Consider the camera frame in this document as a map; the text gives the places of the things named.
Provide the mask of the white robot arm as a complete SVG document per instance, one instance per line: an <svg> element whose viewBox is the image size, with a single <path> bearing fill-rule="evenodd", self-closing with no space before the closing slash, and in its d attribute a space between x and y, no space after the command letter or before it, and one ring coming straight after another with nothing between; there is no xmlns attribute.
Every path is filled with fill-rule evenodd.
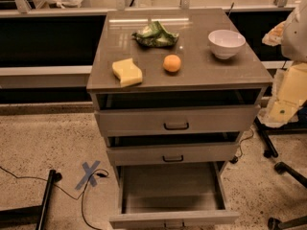
<svg viewBox="0 0 307 230"><path fill-rule="evenodd" d="M292 62L286 70L276 71L272 96L261 113L267 127L282 127L307 102L307 0L300 1L285 21L265 34L262 42L280 45L282 56Z"/></svg>

